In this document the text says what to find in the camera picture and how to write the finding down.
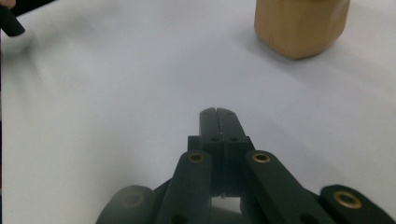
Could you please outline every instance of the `wooden cylinder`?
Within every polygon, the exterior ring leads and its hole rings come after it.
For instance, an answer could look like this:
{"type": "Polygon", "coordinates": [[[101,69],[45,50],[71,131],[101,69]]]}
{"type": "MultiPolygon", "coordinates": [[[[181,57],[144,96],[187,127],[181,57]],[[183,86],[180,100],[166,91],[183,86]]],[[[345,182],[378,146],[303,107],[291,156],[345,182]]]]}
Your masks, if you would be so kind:
{"type": "Polygon", "coordinates": [[[327,49],[344,31],[349,0],[257,0],[254,28],[280,54],[301,59],[327,49]]]}

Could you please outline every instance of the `white surface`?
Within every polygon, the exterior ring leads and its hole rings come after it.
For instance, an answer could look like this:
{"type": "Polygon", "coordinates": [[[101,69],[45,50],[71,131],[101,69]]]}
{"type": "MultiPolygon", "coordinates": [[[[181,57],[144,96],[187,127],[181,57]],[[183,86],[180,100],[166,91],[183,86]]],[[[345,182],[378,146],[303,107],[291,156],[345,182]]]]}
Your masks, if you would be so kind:
{"type": "Polygon", "coordinates": [[[211,106],[306,188],[347,185],[396,218],[395,2],[353,1],[302,61],[257,40],[254,10],[68,0],[22,16],[30,44],[2,41],[4,223],[94,223],[117,190],[158,187],[211,106]]]}

